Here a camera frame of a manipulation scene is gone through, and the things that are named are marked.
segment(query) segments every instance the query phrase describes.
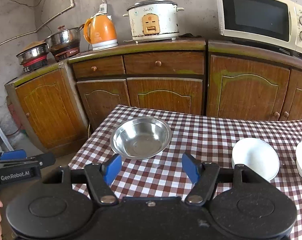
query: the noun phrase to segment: table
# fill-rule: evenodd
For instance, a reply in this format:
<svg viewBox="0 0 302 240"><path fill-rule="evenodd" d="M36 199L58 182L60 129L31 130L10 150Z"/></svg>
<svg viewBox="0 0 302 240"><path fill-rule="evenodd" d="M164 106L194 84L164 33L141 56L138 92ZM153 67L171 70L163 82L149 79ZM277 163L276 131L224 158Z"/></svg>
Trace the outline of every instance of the table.
<svg viewBox="0 0 302 240"><path fill-rule="evenodd" d="M153 158L122 160L122 170L111 185L118 198L178 195L184 199L192 183L182 171L183 153L191 153L202 162L215 162L222 168L231 168L235 143L246 137L260 138L279 156L280 170L271 183L294 201L298 215L290 237L302 239L302 177L295 164L295 148L302 141L302 120L243 121L118 105L78 151L69 164L70 168L80 169L91 162L108 160L114 154L109 142L114 129L138 116L163 119L171 127L172 141ZM217 192L229 188L229 184L223 184ZM74 185L74 190L88 195L85 184Z"/></svg>

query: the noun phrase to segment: microwave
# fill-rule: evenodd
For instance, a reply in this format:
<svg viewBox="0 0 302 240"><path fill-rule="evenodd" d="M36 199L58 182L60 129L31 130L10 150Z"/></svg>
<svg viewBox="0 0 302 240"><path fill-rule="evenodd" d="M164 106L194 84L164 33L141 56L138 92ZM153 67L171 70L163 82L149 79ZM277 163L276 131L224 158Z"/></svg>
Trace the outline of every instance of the microwave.
<svg viewBox="0 0 302 240"><path fill-rule="evenodd" d="M217 0L219 31L302 53L302 6L290 0Z"/></svg>

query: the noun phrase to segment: white pipe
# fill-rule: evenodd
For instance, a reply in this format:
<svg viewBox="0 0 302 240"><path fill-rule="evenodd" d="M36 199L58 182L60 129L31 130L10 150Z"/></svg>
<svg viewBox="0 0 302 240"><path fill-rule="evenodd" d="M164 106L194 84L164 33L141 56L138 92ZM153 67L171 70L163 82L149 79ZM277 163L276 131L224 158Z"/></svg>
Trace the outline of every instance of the white pipe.
<svg viewBox="0 0 302 240"><path fill-rule="evenodd" d="M8 40L6 40L6 41L3 41L3 42L0 43L0 46L3 45L3 44L5 44L5 43L7 43L7 42L9 42L9 41L13 41L13 40L15 40L15 39L17 39L17 38L20 38L20 37L23 37L23 36L27 36L27 35L30 35L30 34L33 34L33 33L37 33L37 32L38 32L39 30L41 30L44 26L46 26L50 21L52 21L53 19L55 19L55 18L58 17L59 15L65 13L66 11L70 10L70 9L73 8L74 6L75 6L74 0L70 0L70 6L69 6L68 8L64 9L63 11L61 11L61 12L59 12L58 14L54 15L53 17L51 17L49 20L47 20L44 24L42 24L42 25L41 25L39 28L37 28L35 31L29 32L29 33L20 34L20 35L15 36L15 37L13 37L13 38L11 38L11 39L8 39Z"/></svg>

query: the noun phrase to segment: microwave handle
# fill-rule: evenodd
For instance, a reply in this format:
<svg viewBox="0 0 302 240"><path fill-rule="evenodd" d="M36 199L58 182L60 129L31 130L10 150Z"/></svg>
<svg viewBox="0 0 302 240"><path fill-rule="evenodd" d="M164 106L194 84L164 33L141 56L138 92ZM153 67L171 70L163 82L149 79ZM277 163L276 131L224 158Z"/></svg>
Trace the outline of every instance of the microwave handle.
<svg viewBox="0 0 302 240"><path fill-rule="evenodd" d="M291 38L291 34L292 34L292 19L291 19L291 12L289 11L289 35Z"/></svg>

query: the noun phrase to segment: metal screw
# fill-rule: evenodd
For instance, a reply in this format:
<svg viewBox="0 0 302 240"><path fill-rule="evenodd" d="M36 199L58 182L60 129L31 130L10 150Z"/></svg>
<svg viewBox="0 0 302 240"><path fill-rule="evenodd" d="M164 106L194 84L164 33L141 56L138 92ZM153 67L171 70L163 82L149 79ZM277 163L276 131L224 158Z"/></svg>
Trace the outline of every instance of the metal screw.
<svg viewBox="0 0 302 240"><path fill-rule="evenodd" d="M151 200L148 201L147 204L148 204L148 207L154 207L155 206L155 202L151 201Z"/></svg>
<svg viewBox="0 0 302 240"><path fill-rule="evenodd" d="M115 196L112 196L112 195L106 195L101 198L101 203L104 203L104 204L112 204L115 201L116 201L116 198L115 198Z"/></svg>
<svg viewBox="0 0 302 240"><path fill-rule="evenodd" d="M199 195L191 195L188 196L186 201L190 204L200 204L201 202L203 202L203 198Z"/></svg>

